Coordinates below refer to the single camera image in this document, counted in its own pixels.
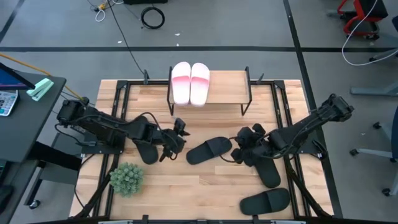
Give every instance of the cart wheel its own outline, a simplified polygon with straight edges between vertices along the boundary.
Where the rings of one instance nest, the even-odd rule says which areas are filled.
[[[374,129],[380,129],[380,128],[381,128],[380,122],[374,123],[374,124],[373,124],[373,128],[374,128]]]
[[[34,201],[31,203],[31,205],[29,205],[29,208],[33,210],[33,209],[39,207],[40,204],[41,204],[41,202],[40,202],[39,200],[34,200]]]
[[[359,152],[358,152],[356,149],[351,150],[349,153],[350,153],[353,157],[359,154]]]
[[[380,36],[378,34],[373,34],[373,35],[367,35],[365,38],[367,40],[378,40]]]
[[[383,189],[381,192],[387,197],[391,196],[390,189]]]

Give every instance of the black slipper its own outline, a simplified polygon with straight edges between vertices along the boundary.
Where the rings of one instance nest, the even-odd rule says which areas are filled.
[[[232,143],[228,138],[212,138],[187,152],[187,161],[191,165],[199,164],[227,153],[231,148]]]
[[[254,167],[256,168],[262,183],[266,187],[274,188],[279,186],[280,175],[273,159],[258,158],[254,162]]]
[[[136,121],[148,123],[148,119],[144,116],[138,117]],[[133,143],[137,146],[139,155],[141,156],[142,161],[144,161],[146,164],[148,165],[154,164],[159,158],[156,146],[153,146],[146,142],[133,141]]]
[[[239,206],[245,215],[260,215],[280,212],[289,206],[289,202],[289,191],[279,188],[244,198]]]

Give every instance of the wooden tabletop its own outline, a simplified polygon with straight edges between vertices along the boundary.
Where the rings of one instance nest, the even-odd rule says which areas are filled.
[[[102,80],[99,88],[96,107],[105,113],[111,113],[117,80]],[[308,115],[300,80],[285,80],[287,98],[293,122]],[[172,128],[174,119],[171,117],[167,102],[167,86],[133,85],[130,90],[126,120],[132,120],[138,114],[150,111],[162,128]],[[243,126],[251,127],[260,123],[266,131],[277,128],[271,89],[268,85],[252,86],[253,101],[247,113],[242,116],[239,105],[205,105],[203,108],[192,106],[176,107],[174,116],[182,118],[185,128],[191,136],[183,151],[175,161],[166,158],[163,162],[152,165],[144,164],[135,145],[126,140],[125,151],[119,163],[132,162],[144,169],[144,185],[142,190],[131,198],[114,195],[112,219],[141,219],[149,215],[150,219],[185,220],[185,219],[251,219],[239,210],[239,202],[245,197],[258,194],[265,187],[254,167],[244,164],[230,164],[219,157],[198,165],[190,165],[186,161],[186,153],[217,136],[235,136]],[[224,155],[231,159],[229,153]],[[309,155],[300,155],[305,183],[313,197],[328,213],[333,210],[326,186],[321,162]],[[86,203],[93,195],[98,184],[102,155],[95,155],[80,171],[76,191],[81,201]],[[282,182],[279,187],[288,189],[284,162],[275,160]],[[108,190],[101,201],[100,215],[104,214],[104,205]],[[296,188],[296,196],[300,214],[304,214],[300,191]],[[76,198],[73,199],[70,215],[81,210]],[[291,219],[291,206],[276,213],[259,215],[260,219]]]

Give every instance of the white cable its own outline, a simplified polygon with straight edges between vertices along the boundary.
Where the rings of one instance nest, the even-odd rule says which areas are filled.
[[[102,19],[98,20],[98,15],[99,15],[101,12],[104,13],[104,17],[102,17]],[[95,15],[95,21],[97,21],[97,22],[102,22],[102,21],[105,19],[105,17],[106,17],[105,11],[102,10],[102,9],[100,9],[100,10],[97,12],[97,15]]]
[[[124,1],[117,2],[117,0],[116,0],[116,1],[115,1],[115,0],[112,0],[112,2],[115,3],[115,4],[123,4],[123,3],[124,3]]]
[[[372,61],[372,62],[361,63],[361,64],[355,64],[355,63],[349,62],[349,61],[347,60],[345,54],[344,54],[344,48],[346,47],[346,44],[348,43],[349,39],[351,38],[351,36],[352,36],[353,33],[355,32],[356,28],[358,28],[359,25],[361,25],[361,23],[362,23],[366,18],[368,18],[368,16],[372,13],[372,11],[373,11],[374,7],[376,6],[377,2],[378,2],[378,0],[376,0],[376,1],[374,2],[373,7],[372,7],[371,10],[368,12],[368,14],[365,16],[365,18],[363,18],[363,20],[361,20],[361,22],[359,22],[359,24],[356,25],[356,27],[351,31],[351,33],[349,34],[349,36],[348,36],[346,42],[344,43],[343,47],[341,48],[341,53],[343,54],[344,60],[345,60],[347,63],[349,63],[350,65],[354,65],[354,66],[370,65],[370,64],[372,64],[372,63],[380,62],[381,60],[387,59],[387,58],[389,58],[389,57],[391,57],[391,56],[393,56],[393,55],[398,54],[398,50],[397,50],[397,51],[395,51],[394,53],[392,53],[392,54],[390,54],[390,55],[388,55],[388,56],[386,56],[386,57],[384,57],[384,58],[380,58],[380,59],[374,60],[374,61]]]

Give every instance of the green object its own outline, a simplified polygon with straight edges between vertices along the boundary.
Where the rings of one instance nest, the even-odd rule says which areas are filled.
[[[130,197],[140,191],[144,181],[144,171],[134,164],[127,162],[120,164],[111,172],[111,182],[113,190],[122,197]]]
[[[44,78],[42,81],[36,83],[34,90],[28,90],[26,93],[31,96],[34,101],[39,101],[53,85],[53,81]]]

